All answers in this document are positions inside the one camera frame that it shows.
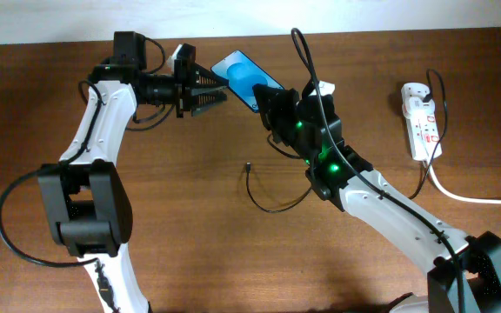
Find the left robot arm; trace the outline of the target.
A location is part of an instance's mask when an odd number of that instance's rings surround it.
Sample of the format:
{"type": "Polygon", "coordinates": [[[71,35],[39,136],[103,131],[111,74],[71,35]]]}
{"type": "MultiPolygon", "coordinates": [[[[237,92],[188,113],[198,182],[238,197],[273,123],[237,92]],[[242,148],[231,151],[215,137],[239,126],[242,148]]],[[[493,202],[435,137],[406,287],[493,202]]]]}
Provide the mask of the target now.
{"type": "Polygon", "coordinates": [[[128,248],[133,213],[117,173],[117,157],[129,122],[141,104],[167,104],[170,112],[198,115],[225,101],[225,78],[196,62],[183,43],[162,63],[171,74],[147,69],[148,37],[117,31],[113,54],[88,76],[82,121],[58,163],[38,177],[53,240],[86,269],[106,312],[149,312],[128,248]]]}

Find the blue Samsung Galaxy smartphone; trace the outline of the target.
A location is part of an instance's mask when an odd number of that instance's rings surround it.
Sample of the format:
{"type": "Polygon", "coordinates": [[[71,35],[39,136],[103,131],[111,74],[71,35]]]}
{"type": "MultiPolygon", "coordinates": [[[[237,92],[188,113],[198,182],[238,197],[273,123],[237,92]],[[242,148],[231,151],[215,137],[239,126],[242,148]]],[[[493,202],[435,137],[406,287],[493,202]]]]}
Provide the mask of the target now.
{"type": "Polygon", "coordinates": [[[228,88],[245,106],[258,113],[253,87],[256,84],[282,89],[283,86],[258,66],[241,50],[234,50],[227,57],[211,66],[211,72],[228,81],[228,88]]]}

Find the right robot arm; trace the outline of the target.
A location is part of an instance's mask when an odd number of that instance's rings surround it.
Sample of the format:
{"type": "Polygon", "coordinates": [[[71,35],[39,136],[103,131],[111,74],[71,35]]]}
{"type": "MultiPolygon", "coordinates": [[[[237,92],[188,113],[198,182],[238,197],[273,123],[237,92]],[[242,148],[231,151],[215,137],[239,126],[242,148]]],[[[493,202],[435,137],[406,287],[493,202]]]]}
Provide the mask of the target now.
{"type": "Polygon", "coordinates": [[[308,164],[318,197],[370,225],[426,276],[427,295],[407,296],[393,311],[501,312],[501,238],[469,236],[393,188],[345,144],[332,96],[252,90],[264,127],[308,164]]]}

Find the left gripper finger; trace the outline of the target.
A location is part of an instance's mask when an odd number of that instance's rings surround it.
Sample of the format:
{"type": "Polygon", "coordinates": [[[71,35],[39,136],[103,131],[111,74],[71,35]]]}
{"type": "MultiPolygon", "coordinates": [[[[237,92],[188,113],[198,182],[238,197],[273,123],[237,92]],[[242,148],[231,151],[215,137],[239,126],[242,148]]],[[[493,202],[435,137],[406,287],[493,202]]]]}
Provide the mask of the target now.
{"type": "Polygon", "coordinates": [[[194,103],[191,105],[191,115],[193,117],[201,115],[226,100],[227,95],[221,91],[198,95],[194,98],[194,103]]]}
{"type": "Polygon", "coordinates": [[[196,86],[199,89],[223,89],[229,85],[229,81],[219,75],[205,69],[205,67],[195,63],[196,86]]]}

